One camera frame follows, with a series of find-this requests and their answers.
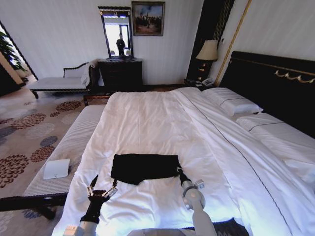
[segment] lamp shade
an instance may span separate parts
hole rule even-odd
[[[216,60],[218,59],[218,52],[217,52],[217,40],[206,40],[203,44],[203,47],[196,56],[196,59],[199,60]]]

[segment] green leaves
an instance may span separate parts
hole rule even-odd
[[[0,31],[0,51],[5,57],[5,59],[10,63],[10,65],[15,70],[23,70],[26,71],[21,64],[20,58],[15,54],[13,50],[13,45],[10,44],[7,39],[9,37],[4,33]]]

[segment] black towel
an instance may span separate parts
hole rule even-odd
[[[138,185],[145,179],[175,177],[178,167],[177,155],[115,154],[111,178]]]

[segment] pillowcase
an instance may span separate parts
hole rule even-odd
[[[240,117],[236,122],[315,191],[315,139],[266,113]]]
[[[80,78],[83,72],[85,71],[86,66],[87,66],[87,63],[77,69],[64,70],[64,78]]]
[[[90,83],[90,75],[89,75],[89,68],[90,66],[94,66],[96,67],[97,65],[97,62],[99,61],[99,59],[94,59],[92,61],[90,61],[89,63],[87,63],[85,65],[85,68],[84,68],[84,71],[83,71],[83,74],[80,75],[81,77],[81,83],[85,86],[88,86],[89,83]]]
[[[204,90],[205,96],[220,106],[229,116],[238,113],[256,113],[263,111],[255,103],[229,90],[228,88],[210,88]]]

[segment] picture frame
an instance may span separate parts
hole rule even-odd
[[[163,36],[164,1],[132,1],[134,36]]]

